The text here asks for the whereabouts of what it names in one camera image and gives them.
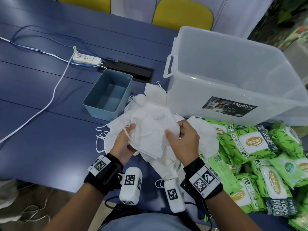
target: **clear plastic storage box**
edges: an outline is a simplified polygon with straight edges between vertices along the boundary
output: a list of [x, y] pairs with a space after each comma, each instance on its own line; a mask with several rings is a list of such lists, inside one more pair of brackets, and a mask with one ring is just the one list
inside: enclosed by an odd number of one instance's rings
[[308, 105], [307, 90], [279, 49], [198, 28], [181, 27], [166, 62], [169, 76], [166, 105], [183, 117], [251, 126]]

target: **left hand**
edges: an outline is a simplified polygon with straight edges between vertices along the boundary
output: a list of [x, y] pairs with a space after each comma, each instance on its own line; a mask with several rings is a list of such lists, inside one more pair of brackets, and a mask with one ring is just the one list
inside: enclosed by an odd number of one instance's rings
[[[126, 131], [128, 134], [136, 127], [136, 124], [131, 124], [129, 127], [126, 128]], [[133, 149], [129, 143], [129, 139], [126, 136], [126, 133], [124, 130], [122, 130], [113, 145], [113, 148], [110, 151], [111, 155], [114, 155], [116, 158], [119, 159], [119, 161], [122, 163], [122, 165], [125, 165], [131, 156], [137, 151], [136, 149]]]

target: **hand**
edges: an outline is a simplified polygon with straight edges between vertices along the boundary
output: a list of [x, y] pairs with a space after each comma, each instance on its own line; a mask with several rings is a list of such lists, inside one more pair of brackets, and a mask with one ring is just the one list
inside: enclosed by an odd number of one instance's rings
[[176, 138], [170, 130], [165, 130], [165, 135], [170, 146], [184, 167], [199, 157], [199, 135], [186, 120], [178, 122], [181, 130], [181, 139]]
[[[131, 124], [126, 128], [127, 133], [129, 134], [135, 127], [136, 124]], [[128, 144], [128, 137], [125, 131], [122, 130], [118, 134], [110, 154], [118, 158], [122, 165], [125, 165], [136, 151]]]

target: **black wrist strap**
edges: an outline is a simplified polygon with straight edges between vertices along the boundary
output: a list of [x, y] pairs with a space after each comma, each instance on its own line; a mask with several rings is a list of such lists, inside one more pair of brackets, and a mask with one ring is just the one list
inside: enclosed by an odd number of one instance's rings
[[103, 195], [107, 195], [109, 191], [120, 189], [120, 181], [122, 177], [119, 173], [123, 170], [121, 162], [113, 155], [106, 154], [104, 157], [108, 158], [111, 162], [107, 164], [96, 176], [91, 172], [88, 173], [84, 179], [84, 183], [90, 183]]
[[223, 190], [216, 172], [200, 158], [184, 167], [184, 171], [186, 177], [180, 186], [194, 200], [210, 199]]

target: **wristband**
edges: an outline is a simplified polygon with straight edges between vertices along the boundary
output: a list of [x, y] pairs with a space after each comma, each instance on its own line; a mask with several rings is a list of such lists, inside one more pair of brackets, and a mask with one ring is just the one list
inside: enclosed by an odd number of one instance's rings
[[103, 195], [109, 191], [120, 189], [122, 177], [118, 174], [123, 170], [123, 165], [118, 158], [111, 154], [100, 155], [98, 159], [88, 168], [88, 175], [84, 183], [90, 183]]
[[184, 167], [184, 171], [181, 187], [195, 200], [210, 199], [223, 190], [217, 173], [200, 158]]

